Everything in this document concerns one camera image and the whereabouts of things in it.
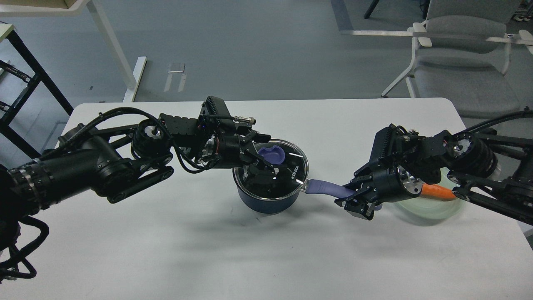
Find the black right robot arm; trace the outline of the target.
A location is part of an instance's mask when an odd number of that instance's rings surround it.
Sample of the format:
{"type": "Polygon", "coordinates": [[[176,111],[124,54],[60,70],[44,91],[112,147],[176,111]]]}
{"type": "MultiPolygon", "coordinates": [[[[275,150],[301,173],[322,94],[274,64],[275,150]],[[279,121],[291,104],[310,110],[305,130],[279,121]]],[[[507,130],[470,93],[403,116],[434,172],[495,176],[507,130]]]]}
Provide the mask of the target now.
{"type": "Polygon", "coordinates": [[[378,205],[419,197],[423,184],[441,181],[441,169],[456,186],[454,196],[529,225],[533,222],[532,140],[498,135],[491,126],[531,118],[525,110],[502,115],[451,134],[432,137],[389,125],[375,135],[369,161],[354,172],[335,203],[355,217],[372,220],[378,205]]]}

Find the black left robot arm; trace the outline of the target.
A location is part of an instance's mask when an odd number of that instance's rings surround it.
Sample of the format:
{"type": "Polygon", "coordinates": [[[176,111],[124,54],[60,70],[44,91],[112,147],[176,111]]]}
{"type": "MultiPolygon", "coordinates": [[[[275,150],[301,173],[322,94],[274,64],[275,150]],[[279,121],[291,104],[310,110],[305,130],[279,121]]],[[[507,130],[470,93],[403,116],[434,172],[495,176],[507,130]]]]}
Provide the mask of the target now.
{"type": "Polygon", "coordinates": [[[1,279],[36,277],[27,257],[49,228],[34,215],[86,190],[118,203],[171,177],[173,157],[188,173],[243,167],[253,178],[275,175],[284,158],[255,149],[254,143],[271,140],[252,128],[255,123],[232,116],[219,97],[208,97],[198,118],[118,107],[68,131],[57,148],[32,161],[2,166],[1,250],[9,256],[0,264],[1,279]]]}

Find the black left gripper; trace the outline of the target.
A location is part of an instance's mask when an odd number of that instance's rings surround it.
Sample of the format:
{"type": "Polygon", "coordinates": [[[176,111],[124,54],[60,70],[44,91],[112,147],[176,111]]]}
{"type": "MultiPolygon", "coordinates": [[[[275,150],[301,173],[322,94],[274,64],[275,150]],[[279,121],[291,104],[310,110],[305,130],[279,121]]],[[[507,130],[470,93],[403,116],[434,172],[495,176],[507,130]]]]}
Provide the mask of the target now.
{"type": "Polygon", "coordinates": [[[200,139],[200,165],[205,169],[243,168],[242,182],[273,179],[288,165],[276,165],[257,156],[257,145],[271,135],[251,131],[247,135],[218,133],[200,139]]]}

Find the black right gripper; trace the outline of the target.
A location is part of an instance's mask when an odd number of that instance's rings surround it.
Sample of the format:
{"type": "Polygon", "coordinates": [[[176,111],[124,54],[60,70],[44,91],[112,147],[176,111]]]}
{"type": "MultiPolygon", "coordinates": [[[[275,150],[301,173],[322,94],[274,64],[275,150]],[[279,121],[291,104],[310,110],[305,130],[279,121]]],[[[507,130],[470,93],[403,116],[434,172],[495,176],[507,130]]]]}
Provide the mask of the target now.
{"type": "Polygon", "coordinates": [[[375,172],[358,170],[343,187],[348,189],[346,195],[337,196],[334,203],[354,217],[372,220],[376,204],[419,197],[423,181],[403,167],[393,167],[375,172]]]}

